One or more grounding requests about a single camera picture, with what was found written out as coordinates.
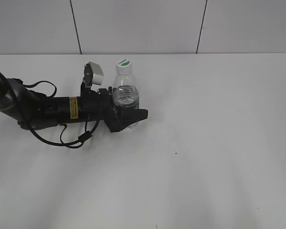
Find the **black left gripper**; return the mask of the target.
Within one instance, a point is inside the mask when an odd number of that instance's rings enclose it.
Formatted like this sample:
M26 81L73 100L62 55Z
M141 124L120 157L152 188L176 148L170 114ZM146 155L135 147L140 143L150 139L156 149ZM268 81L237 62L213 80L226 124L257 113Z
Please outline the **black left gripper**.
M79 97L79 118L88 122L104 121L112 133L120 132L123 127L129 127L147 119L148 110L146 109L120 108L116 114L112 94L112 86L93 91L82 83Z

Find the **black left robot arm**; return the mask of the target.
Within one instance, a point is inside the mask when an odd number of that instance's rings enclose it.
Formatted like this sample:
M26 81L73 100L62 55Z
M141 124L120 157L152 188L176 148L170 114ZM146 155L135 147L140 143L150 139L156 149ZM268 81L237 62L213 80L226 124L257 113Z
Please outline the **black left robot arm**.
M91 90L102 84L101 66L89 62L84 68L81 94L77 97L47 96L32 90L36 84L24 85L15 78L5 78L0 73L0 112L17 120L27 130L27 123L34 130L62 124L104 121L110 132L120 132L128 126L145 120L145 109L116 107L112 101L112 88Z

